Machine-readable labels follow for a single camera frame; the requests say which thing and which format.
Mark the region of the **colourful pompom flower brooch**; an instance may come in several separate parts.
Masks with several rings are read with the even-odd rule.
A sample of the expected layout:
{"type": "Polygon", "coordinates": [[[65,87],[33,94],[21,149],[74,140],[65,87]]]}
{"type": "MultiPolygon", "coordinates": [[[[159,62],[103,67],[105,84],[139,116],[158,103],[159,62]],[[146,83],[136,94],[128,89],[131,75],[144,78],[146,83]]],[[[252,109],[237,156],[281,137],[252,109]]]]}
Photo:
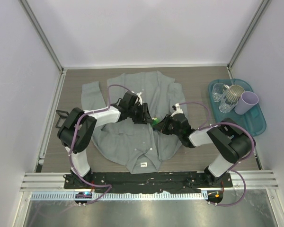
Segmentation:
{"type": "Polygon", "coordinates": [[[157,125],[159,122],[160,122],[160,120],[157,117],[152,118],[152,127],[157,125]]]}

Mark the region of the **grey button-up shirt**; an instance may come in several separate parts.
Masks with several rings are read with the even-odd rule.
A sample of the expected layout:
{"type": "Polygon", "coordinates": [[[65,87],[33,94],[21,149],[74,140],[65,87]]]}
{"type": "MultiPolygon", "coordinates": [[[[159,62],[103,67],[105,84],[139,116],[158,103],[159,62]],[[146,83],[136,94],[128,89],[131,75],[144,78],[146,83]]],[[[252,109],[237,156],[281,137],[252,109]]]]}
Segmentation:
{"type": "MultiPolygon", "coordinates": [[[[159,71],[122,74],[108,79],[111,104],[127,91],[142,92],[152,118],[162,120],[172,106],[184,103],[182,85],[159,71]]],[[[157,172],[162,161],[171,159],[182,143],[175,135],[154,130],[151,124],[134,124],[132,119],[97,127],[91,140],[108,160],[125,166],[132,174],[157,172]]]]}

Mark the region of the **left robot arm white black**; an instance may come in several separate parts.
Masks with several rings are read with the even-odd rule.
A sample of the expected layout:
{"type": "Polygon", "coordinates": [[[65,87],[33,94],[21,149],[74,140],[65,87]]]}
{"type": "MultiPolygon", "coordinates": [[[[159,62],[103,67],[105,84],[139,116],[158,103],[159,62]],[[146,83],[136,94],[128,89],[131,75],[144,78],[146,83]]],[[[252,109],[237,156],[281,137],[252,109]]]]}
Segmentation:
{"type": "Polygon", "coordinates": [[[94,129],[109,123],[132,119],[135,124],[153,122],[148,104],[143,102],[142,93],[127,91],[115,104],[96,110],[74,108],[60,127],[57,137],[68,152],[71,172],[76,175],[75,183],[82,189],[91,184],[92,171],[88,164],[86,148],[94,129]]]}

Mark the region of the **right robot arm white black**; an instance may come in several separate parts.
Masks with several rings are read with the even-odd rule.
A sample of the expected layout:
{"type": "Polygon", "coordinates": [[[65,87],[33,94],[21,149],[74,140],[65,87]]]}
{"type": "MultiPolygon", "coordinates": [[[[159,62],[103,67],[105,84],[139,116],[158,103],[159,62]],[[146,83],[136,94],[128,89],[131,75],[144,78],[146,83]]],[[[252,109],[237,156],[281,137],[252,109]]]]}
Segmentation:
{"type": "Polygon", "coordinates": [[[166,115],[153,129],[165,135],[176,135],[187,148],[215,145],[220,154],[205,168],[202,182],[210,187],[219,184],[223,175],[252,154],[256,146],[253,137],[230,118],[195,130],[183,113],[177,113],[166,115]]]}

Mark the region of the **clear glass cup rear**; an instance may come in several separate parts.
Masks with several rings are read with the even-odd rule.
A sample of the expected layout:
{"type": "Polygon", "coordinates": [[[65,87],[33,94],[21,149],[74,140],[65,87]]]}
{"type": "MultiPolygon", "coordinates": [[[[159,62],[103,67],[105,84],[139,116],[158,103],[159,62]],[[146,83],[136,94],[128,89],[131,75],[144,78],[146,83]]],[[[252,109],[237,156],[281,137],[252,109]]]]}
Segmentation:
{"type": "Polygon", "coordinates": [[[225,85],[223,83],[216,83],[213,86],[212,89],[212,97],[214,102],[220,102],[222,95],[224,92],[229,88],[228,85],[225,85]]]}

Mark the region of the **clear glass cup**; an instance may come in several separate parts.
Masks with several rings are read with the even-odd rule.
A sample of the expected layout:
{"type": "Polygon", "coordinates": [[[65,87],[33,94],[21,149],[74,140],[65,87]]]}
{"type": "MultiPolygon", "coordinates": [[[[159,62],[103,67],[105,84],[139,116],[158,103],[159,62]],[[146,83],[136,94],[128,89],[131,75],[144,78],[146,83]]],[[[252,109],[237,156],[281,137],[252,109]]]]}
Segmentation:
{"type": "Polygon", "coordinates": [[[231,93],[225,93],[219,105],[222,113],[229,113],[238,103],[238,98],[231,93]]]}
{"type": "Polygon", "coordinates": [[[223,83],[216,83],[213,86],[212,89],[212,97],[214,102],[220,102],[222,95],[224,92],[229,88],[228,85],[225,85],[223,83]]]}

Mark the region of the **clear glass cup front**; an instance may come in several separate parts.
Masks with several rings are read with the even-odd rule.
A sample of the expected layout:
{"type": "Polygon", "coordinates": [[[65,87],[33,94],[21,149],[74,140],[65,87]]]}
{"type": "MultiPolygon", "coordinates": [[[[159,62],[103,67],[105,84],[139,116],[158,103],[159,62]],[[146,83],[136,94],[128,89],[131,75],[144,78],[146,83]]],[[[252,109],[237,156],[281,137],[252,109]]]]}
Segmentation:
{"type": "Polygon", "coordinates": [[[238,103],[238,98],[231,93],[225,93],[219,105],[222,113],[229,113],[238,103]]]}

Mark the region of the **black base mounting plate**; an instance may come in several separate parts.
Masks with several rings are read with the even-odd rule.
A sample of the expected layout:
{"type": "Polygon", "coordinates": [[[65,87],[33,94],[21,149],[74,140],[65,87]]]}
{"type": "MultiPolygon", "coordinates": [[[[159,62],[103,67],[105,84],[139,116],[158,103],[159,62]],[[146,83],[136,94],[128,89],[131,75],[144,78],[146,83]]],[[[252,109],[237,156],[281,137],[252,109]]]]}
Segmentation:
{"type": "Polygon", "coordinates": [[[93,189],[104,193],[106,185],[111,185],[110,193],[153,194],[162,193],[195,193],[202,188],[231,188],[233,186],[230,173],[225,173],[218,180],[210,180],[203,172],[156,172],[147,174],[131,174],[129,172],[94,172],[87,181],[95,187],[84,183],[74,173],[63,175],[64,189],[93,189]]]}

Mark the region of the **metal cup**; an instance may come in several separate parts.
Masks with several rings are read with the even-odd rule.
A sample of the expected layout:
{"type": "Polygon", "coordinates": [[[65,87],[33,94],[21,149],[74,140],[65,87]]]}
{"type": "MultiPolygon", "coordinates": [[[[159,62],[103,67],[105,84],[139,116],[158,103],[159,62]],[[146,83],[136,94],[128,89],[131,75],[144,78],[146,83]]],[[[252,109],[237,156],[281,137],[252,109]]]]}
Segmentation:
{"type": "Polygon", "coordinates": [[[245,92],[244,88],[239,85],[231,85],[225,93],[225,100],[228,104],[233,104],[241,97],[245,92]]]}

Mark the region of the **lilac plastic cup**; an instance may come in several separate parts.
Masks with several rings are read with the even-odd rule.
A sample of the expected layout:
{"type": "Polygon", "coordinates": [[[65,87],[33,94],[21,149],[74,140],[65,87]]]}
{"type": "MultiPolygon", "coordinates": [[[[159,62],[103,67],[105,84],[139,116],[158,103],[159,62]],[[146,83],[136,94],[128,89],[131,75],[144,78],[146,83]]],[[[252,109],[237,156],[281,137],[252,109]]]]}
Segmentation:
{"type": "Polygon", "coordinates": [[[258,104],[258,102],[259,98],[257,94],[251,91],[245,91],[239,98],[238,103],[234,108],[234,111],[236,114],[243,115],[256,104],[258,104]]]}

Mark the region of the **small black frame stand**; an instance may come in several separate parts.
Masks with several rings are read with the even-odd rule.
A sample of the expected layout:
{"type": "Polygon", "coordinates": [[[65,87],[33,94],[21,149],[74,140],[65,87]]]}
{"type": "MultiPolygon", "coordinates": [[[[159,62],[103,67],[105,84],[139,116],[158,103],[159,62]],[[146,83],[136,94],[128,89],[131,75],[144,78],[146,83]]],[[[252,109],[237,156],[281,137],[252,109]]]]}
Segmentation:
{"type": "Polygon", "coordinates": [[[58,114],[59,118],[58,118],[58,121],[55,125],[55,128],[59,129],[59,128],[61,128],[60,122],[62,120],[66,120],[68,118],[69,112],[63,111],[63,110],[56,110],[56,113],[58,114]]]}

